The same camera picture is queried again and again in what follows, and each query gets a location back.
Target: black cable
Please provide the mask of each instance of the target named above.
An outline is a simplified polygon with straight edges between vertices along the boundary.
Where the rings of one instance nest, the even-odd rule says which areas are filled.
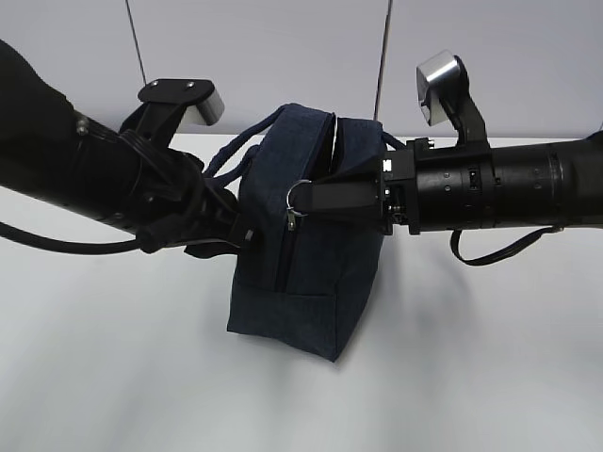
[[[53,238],[42,237],[40,235],[22,231],[21,229],[14,228],[1,221],[0,237],[4,237],[22,245],[27,245],[28,247],[37,248],[38,250],[88,256],[118,254],[121,252],[138,250],[140,248],[140,243],[137,240],[103,244],[63,242],[61,240],[55,240]]]

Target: black strap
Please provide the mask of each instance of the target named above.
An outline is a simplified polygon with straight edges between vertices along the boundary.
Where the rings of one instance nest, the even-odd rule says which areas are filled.
[[[548,228],[539,229],[538,231],[534,231],[533,233],[529,233],[525,237],[520,238],[502,250],[493,252],[487,256],[479,257],[477,259],[465,259],[463,256],[461,256],[461,253],[459,252],[459,242],[461,241],[462,231],[454,231],[452,233],[452,237],[450,238],[450,249],[452,250],[452,254],[454,254],[458,260],[467,264],[468,266],[489,266],[491,264],[495,264],[496,262],[504,261],[505,259],[515,256],[530,245],[536,243],[544,234],[555,234],[562,230],[563,228],[559,226],[551,226]]]

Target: white wall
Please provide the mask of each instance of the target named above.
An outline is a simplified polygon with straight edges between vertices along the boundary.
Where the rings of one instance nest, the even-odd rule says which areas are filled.
[[[174,146],[207,161],[226,140]],[[123,238],[6,190],[0,204],[3,221],[34,232]],[[521,234],[467,234],[464,249]],[[468,268],[448,234],[398,228],[335,365],[225,331],[233,257],[74,257],[6,241],[0,253],[2,451],[603,449],[600,231]]]
[[[387,0],[130,0],[142,62],[157,77],[211,78],[226,103],[202,133],[238,133],[299,102],[370,118]],[[81,111],[118,126],[141,74],[124,0],[5,0],[0,38]],[[585,137],[603,122],[600,0],[394,0],[381,120],[428,129],[415,66],[464,59],[492,137]]]

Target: black bracket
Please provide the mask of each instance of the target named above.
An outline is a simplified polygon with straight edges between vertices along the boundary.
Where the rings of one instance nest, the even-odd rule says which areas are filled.
[[[143,104],[123,122],[120,133],[134,130],[158,148],[170,145],[189,111],[196,122],[205,125],[215,124],[224,111],[224,103],[209,80],[158,79],[140,90],[139,99]]]

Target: zipper pull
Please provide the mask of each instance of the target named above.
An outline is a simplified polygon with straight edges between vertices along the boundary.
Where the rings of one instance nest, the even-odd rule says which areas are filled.
[[[286,228],[291,233],[295,231],[296,228],[295,214],[293,213],[293,208],[291,207],[286,209]]]

